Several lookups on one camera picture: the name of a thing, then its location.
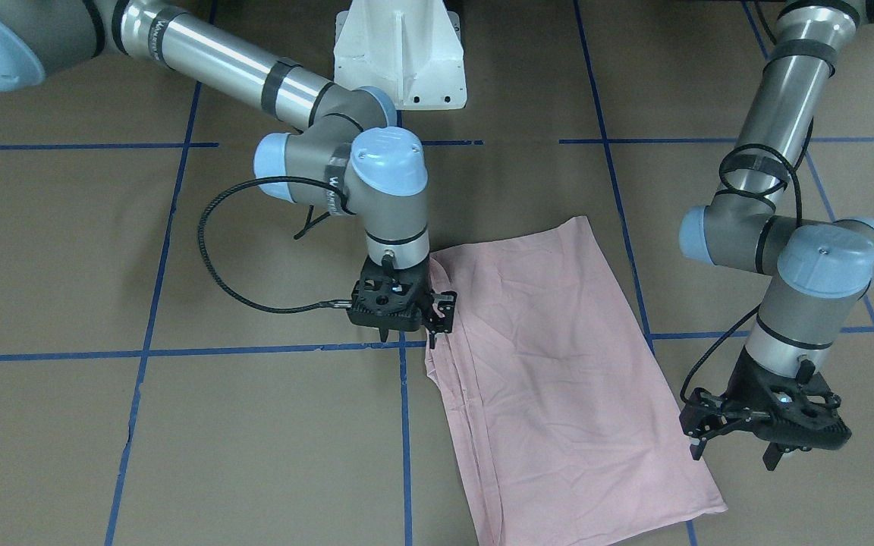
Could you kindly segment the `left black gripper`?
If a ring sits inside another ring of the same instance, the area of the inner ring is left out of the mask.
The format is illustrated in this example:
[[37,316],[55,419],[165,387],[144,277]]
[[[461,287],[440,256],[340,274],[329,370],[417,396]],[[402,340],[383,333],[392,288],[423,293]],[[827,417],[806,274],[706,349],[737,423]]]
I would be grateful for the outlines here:
[[742,350],[722,395],[695,388],[680,414],[690,435],[690,453],[701,460],[707,442],[732,431],[748,431],[769,444],[762,461],[773,472],[784,449],[838,450],[852,431],[838,414],[840,397],[832,393],[814,362],[801,357],[797,375],[764,369]]

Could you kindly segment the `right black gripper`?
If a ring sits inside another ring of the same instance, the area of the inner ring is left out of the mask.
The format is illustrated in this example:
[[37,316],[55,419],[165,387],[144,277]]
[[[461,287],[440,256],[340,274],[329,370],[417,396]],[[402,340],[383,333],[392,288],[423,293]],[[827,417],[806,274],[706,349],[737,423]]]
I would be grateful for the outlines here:
[[381,343],[390,331],[425,328],[427,348],[434,350],[439,336],[452,332],[457,293],[435,293],[429,273],[428,259],[406,269],[392,268],[390,256],[382,264],[365,259],[351,291],[351,324],[378,329]]

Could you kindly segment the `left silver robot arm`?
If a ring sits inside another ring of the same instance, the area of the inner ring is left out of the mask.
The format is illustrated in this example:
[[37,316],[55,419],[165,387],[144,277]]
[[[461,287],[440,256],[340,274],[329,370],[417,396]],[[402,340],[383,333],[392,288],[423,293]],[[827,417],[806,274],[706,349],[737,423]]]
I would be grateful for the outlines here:
[[874,1],[784,5],[713,199],[684,215],[678,244],[687,258],[770,277],[759,305],[734,324],[750,332],[724,393],[691,388],[692,372],[683,381],[679,421],[695,460],[710,440],[735,431],[767,443],[767,470],[788,453],[838,450],[852,436],[822,367],[874,286],[874,220],[804,220],[797,171],[816,103],[865,24],[874,24]]

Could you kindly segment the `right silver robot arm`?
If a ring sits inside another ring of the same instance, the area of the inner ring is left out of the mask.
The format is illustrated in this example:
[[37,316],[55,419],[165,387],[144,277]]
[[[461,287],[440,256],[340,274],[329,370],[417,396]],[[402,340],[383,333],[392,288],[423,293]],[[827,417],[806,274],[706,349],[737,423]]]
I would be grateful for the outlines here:
[[[260,140],[253,176],[221,191],[199,215],[199,256],[219,290],[275,315],[340,309],[382,341],[395,331],[425,331],[434,347],[454,330],[457,294],[435,290],[430,273],[423,142],[399,127],[398,107],[384,90],[343,86],[172,1],[0,1],[0,93],[38,86],[111,52],[190,77],[198,89],[287,127]],[[271,306],[222,279],[209,255],[209,219],[253,189],[308,208],[297,237],[329,218],[360,218],[366,253],[349,297]]]

